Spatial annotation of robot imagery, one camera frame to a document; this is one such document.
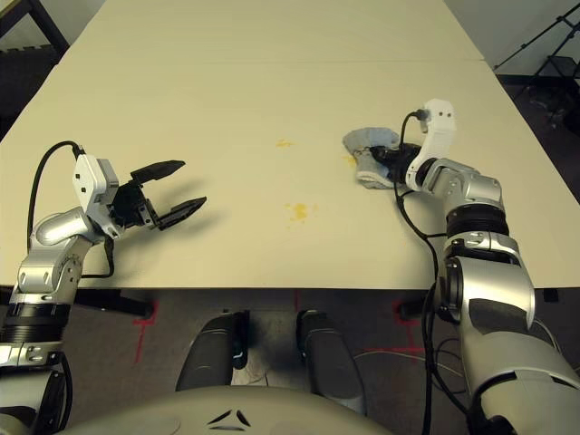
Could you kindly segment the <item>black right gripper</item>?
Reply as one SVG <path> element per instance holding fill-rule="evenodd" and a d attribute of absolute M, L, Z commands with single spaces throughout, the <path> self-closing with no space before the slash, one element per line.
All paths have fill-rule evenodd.
<path fill-rule="evenodd" d="M 420 149 L 419 145 L 404 142 L 402 149 L 373 146 L 369 151 L 374 158 L 379 158 L 379 162 L 387 169 L 387 179 L 406 184 L 407 170 L 418 156 Z"/>

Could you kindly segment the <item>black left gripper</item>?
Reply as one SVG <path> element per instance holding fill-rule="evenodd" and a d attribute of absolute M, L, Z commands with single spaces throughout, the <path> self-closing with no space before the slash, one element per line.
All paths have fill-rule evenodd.
<path fill-rule="evenodd" d="M 185 165 L 183 160 L 166 160 L 152 163 L 130 173 L 131 180 L 120 186 L 110 205 L 110 215 L 114 223 L 128 229 L 130 227 L 157 227 L 160 231 L 173 227 L 196 213 L 207 201 L 206 197 L 194 198 L 173 207 L 159 217 L 150 200 L 143 194 L 143 184 L 163 179 Z"/>

